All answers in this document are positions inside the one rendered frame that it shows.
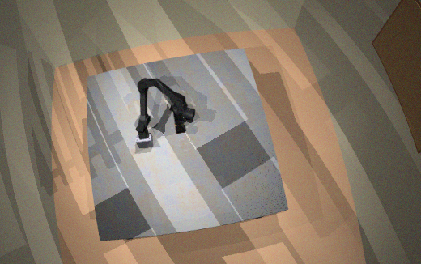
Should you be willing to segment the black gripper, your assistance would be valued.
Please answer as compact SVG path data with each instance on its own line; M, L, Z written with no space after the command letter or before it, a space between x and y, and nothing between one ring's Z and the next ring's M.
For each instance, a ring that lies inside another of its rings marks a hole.
M174 116L174 118L175 118L174 123L176 125L175 126L176 133L186 132L184 122L182 121L182 115L180 117L175 117Z

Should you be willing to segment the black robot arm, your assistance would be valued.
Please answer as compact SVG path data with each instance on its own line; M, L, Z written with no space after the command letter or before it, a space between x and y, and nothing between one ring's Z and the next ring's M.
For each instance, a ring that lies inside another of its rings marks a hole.
M180 93L174 92L159 79L144 78L138 82L137 86L138 91L140 92L141 115L139 118L138 126L135 129L138 131L140 140L149 138L147 125L151 121L151 116L148 116L147 113L147 90L151 86L156 86L157 89L163 92L175 105L171 105L171 108L169 109L173 111L175 117L180 117L182 115L182 121L193 120L195 109L188 108L184 96Z

